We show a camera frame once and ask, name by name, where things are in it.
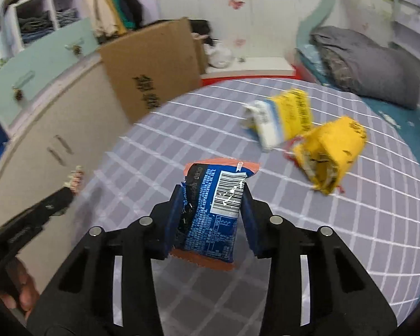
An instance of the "person's hand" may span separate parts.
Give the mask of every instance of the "person's hand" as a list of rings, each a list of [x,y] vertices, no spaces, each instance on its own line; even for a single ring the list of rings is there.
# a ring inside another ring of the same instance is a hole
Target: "person's hand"
[[[15,259],[15,261],[17,264],[17,278],[20,284],[19,299],[15,300],[9,294],[3,292],[0,292],[0,298],[9,309],[16,308],[18,301],[20,307],[25,311],[25,320],[27,320],[40,294],[36,289],[33,277],[28,274],[25,265],[19,259]]]

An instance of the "gray cushion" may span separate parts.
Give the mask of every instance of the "gray cushion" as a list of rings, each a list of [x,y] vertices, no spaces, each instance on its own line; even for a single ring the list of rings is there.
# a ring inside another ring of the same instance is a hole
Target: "gray cushion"
[[[322,27],[312,37],[339,87],[409,109],[417,107],[420,80],[400,51],[383,48],[349,29]]]

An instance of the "brown cardboard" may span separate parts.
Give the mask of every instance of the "brown cardboard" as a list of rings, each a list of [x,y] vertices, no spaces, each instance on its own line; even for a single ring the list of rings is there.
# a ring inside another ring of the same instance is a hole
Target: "brown cardboard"
[[[102,46],[99,52],[131,122],[202,86],[186,18],[132,32]]]
[[[202,39],[194,39],[194,51],[196,52],[197,65],[199,66],[199,73],[205,74],[209,66],[207,54],[202,45]]]

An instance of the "checkered tablecloth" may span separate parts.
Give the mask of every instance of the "checkered tablecloth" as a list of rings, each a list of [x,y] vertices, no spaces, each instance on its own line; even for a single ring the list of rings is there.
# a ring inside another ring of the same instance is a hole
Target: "checkered tablecloth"
[[[348,115],[366,126],[368,143],[342,185],[321,195],[283,158],[263,153],[240,126],[242,104],[291,87],[308,92],[315,123]],[[330,225],[352,249],[394,310],[399,323],[420,293],[420,166],[397,131],[360,98],[307,82],[245,79],[185,94],[146,116],[106,153],[76,204],[79,233],[94,225],[124,228],[167,201],[184,165],[202,158],[260,162],[247,180],[254,198],[299,227]],[[241,219],[236,270],[218,272],[169,257],[153,261],[166,335],[257,335],[267,292],[269,260],[249,250]],[[114,319],[121,324],[121,259],[115,266]],[[309,321],[308,269],[303,267],[302,322]]]

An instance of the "yellow and white package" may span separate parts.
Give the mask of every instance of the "yellow and white package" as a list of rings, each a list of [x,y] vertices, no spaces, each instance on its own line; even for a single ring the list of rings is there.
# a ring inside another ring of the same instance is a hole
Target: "yellow and white package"
[[[364,127],[343,116],[304,134],[293,151],[299,166],[314,183],[314,189],[330,194],[349,171],[366,141]]]
[[[254,130],[265,150],[301,135],[312,128],[308,95],[300,89],[244,105],[244,126]]]

